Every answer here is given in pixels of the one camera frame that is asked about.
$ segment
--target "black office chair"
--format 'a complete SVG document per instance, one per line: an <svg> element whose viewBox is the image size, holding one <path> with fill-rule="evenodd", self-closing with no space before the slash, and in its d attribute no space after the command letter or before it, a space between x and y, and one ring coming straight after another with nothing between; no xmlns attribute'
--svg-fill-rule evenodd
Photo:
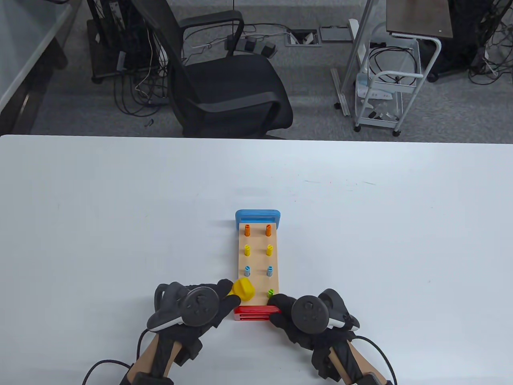
<svg viewBox="0 0 513 385"><path fill-rule="evenodd" d="M180 22L166 0L132 0L169 58L168 95L186 137L259 138L292 125L292 107L269 61L233 55L244 21L239 11L190 17ZM182 64L187 28L238 22L234 43L222 59Z"/></svg>

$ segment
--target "blue end piece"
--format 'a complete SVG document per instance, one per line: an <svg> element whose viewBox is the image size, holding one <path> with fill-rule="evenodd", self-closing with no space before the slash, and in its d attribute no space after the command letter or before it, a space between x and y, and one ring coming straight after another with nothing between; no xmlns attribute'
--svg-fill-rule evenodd
<svg viewBox="0 0 513 385"><path fill-rule="evenodd" d="M237 230L241 223L276 223L276 228L280 225L281 214L278 210L255 210L245 209L237 210L235 213L235 222Z"/></svg>

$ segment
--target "chair armrest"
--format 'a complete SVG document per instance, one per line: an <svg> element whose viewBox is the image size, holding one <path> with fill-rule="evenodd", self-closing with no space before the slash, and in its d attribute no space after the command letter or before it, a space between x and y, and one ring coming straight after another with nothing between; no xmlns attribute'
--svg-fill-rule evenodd
<svg viewBox="0 0 513 385"><path fill-rule="evenodd" d="M182 31L191 27L200 27L209 24L220 24L225 22L239 22L243 23L242 14L239 11L230 10L217 13L210 13L208 15L188 17L178 22Z"/></svg>
<svg viewBox="0 0 513 385"><path fill-rule="evenodd" d="M269 109L274 105L278 109L281 107L280 99L274 92L262 92L256 95L250 95L237 99L225 100L217 103L195 103L188 99L188 102L203 113L220 113L237 111L243 108L261 106L269 103Z"/></svg>
<svg viewBox="0 0 513 385"><path fill-rule="evenodd" d="M182 30L182 41L184 39L184 33L187 28L200 27L203 25L219 24L225 22L239 22L237 24L237 31L233 36L232 46L228 48L226 56L233 56L233 52L241 38L242 31L244 30L244 19L239 11L223 11L217 13L210 13L208 15L188 17L178 22L180 29Z"/></svg>

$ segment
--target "gray carpet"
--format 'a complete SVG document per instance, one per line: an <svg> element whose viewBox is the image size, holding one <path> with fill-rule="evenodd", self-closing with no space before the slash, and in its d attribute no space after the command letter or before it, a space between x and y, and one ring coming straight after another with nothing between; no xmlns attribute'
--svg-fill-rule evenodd
<svg viewBox="0 0 513 385"><path fill-rule="evenodd" d="M179 16L230 9L226 0L209 2L193 0L189 5L177 7ZM334 20L345 24L348 17L361 12L359 0L347 2L310 0L293 2L272 1L273 8L255 6L253 0L238 0L247 22L281 22L290 27L317 27L330 25ZM373 24L384 17L384 0L372 19ZM101 85L91 83L91 65L86 37L86 20L90 19L86 2L76 16L67 39L65 52L68 67L54 74L40 107L32 134L95 135L95 136L155 136L178 137L181 127L169 107L150 118L123 115L114 104L112 81ZM280 32L279 28L259 27L258 32ZM191 44L204 44L215 37L226 36L227 30L198 33ZM337 101L330 68L341 71L350 51L348 44L324 45L322 48L287 48L283 36L270 38L278 46L271 59L287 89L294 123L287 130L270 132L287 139L309 140L364 140L403 142L461 142L461 143L513 143L513 85L509 75L489 86L470 83L466 75L452 77L436 84L425 84L402 127L398 138L389 130L363 127L360 133L352 130L351 118L344 117L333 108ZM214 46L193 60L208 60L223 55L221 45Z"/></svg>

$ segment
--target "chair backrest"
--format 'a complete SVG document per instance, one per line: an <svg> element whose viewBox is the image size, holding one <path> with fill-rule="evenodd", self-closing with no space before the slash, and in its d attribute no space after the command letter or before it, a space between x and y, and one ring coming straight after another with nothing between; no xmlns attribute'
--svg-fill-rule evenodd
<svg viewBox="0 0 513 385"><path fill-rule="evenodd" d="M159 39L169 60L168 96L174 114L185 127L190 112L187 111L185 98L199 102L192 83L182 64L183 33L166 0L131 0L147 25Z"/></svg>

